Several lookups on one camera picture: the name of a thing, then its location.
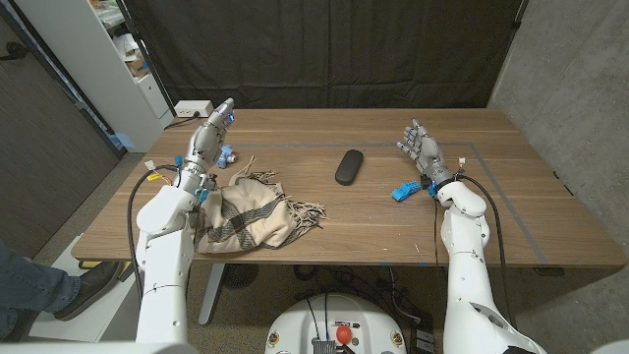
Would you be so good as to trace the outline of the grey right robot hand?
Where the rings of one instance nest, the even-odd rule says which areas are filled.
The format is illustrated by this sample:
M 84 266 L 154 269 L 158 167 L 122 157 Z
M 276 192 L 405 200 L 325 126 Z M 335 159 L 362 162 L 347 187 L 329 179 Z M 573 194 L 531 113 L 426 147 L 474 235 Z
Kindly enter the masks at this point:
M 444 155 L 436 140 L 417 119 L 407 126 L 403 141 L 396 145 L 415 161 L 416 168 L 436 185 L 452 180 L 454 174 L 448 169 Z

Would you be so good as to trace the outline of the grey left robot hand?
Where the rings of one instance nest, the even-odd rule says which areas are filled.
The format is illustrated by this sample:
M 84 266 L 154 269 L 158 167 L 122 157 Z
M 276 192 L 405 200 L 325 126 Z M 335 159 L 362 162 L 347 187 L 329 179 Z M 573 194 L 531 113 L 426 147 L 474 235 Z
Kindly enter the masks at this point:
M 234 104 L 232 97 L 227 98 L 194 131 L 183 164 L 173 180 L 174 187 L 192 194 L 206 184 L 209 169 L 220 156 L 227 130 L 234 120 Z

